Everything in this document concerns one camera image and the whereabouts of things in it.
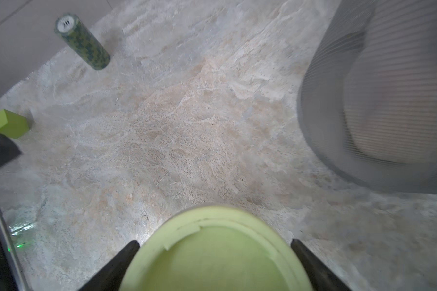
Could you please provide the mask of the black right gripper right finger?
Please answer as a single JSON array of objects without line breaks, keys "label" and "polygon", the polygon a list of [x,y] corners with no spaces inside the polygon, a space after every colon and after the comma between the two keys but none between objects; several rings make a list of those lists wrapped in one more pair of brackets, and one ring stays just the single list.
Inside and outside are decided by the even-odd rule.
[{"label": "black right gripper right finger", "polygon": [[301,240],[290,244],[301,261],[315,291],[351,291]]}]

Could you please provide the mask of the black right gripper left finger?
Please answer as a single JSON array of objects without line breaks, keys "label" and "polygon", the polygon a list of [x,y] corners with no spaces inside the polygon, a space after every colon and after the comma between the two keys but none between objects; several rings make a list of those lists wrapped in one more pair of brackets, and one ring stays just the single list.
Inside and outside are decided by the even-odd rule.
[{"label": "black right gripper left finger", "polygon": [[138,241],[130,241],[79,291],[118,291],[126,270],[139,248],[140,244]]}]

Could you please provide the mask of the green lidded rice jar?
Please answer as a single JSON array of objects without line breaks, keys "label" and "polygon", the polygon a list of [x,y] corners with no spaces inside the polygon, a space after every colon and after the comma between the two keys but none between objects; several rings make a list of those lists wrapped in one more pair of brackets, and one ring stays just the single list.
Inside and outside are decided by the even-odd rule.
[{"label": "green lidded rice jar", "polygon": [[139,248],[123,291],[310,291],[290,245],[266,222],[234,207],[176,214]]}]

